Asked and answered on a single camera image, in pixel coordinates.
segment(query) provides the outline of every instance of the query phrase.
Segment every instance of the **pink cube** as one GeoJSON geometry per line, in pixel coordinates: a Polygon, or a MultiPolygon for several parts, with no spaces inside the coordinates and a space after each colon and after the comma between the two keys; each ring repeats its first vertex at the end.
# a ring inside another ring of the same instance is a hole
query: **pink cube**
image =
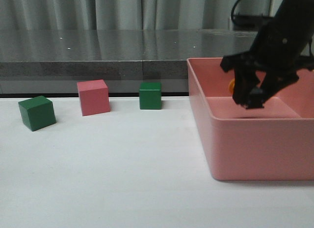
{"type": "Polygon", "coordinates": [[[103,80],[78,82],[77,84],[83,116],[110,111],[108,87],[103,80]]]}

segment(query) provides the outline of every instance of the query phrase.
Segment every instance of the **green cube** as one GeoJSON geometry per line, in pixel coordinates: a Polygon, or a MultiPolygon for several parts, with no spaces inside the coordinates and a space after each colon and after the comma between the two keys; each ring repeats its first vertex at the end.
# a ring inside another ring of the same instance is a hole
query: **green cube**
{"type": "Polygon", "coordinates": [[[31,131],[56,123],[52,101],[44,96],[19,102],[22,121],[31,131]]]}
{"type": "Polygon", "coordinates": [[[161,109],[161,83],[143,82],[139,89],[140,109],[161,109]]]}

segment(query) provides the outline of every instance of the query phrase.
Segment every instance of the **gray countertop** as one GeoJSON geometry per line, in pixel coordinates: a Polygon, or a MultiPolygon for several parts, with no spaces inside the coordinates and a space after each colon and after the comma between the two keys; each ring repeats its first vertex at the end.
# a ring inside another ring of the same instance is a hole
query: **gray countertop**
{"type": "Polygon", "coordinates": [[[111,93],[161,81],[187,92],[186,59],[250,48],[255,32],[228,30],[2,30],[0,94],[75,93],[76,82],[104,79],[111,93]]]}

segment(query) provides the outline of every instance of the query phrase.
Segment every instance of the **plastic tray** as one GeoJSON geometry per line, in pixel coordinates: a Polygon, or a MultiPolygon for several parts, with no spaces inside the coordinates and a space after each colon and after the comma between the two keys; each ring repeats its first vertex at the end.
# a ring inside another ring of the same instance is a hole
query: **plastic tray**
{"type": "Polygon", "coordinates": [[[219,180],[314,179],[314,73],[246,110],[228,90],[221,58],[190,58],[189,95],[212,176],[219,180]]]}

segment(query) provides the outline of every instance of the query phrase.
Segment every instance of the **robotic arm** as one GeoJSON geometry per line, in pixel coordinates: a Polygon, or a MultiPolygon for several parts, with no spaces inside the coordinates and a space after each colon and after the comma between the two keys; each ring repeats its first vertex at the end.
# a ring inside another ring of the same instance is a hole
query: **robotic arm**
{"type": "Polygon", "coordinates": [[[283,0],[275,17],[263,26],[249,51],[224,56],[224,72],[234,70],[233,99],[246,109],[263,104],[281,89],[298,81],[297,71],[314,69],[314,56],[301,56],[314,34],[314,0],[283,0]],[[266,73],[263,82],[256,71],[266,73]]]}

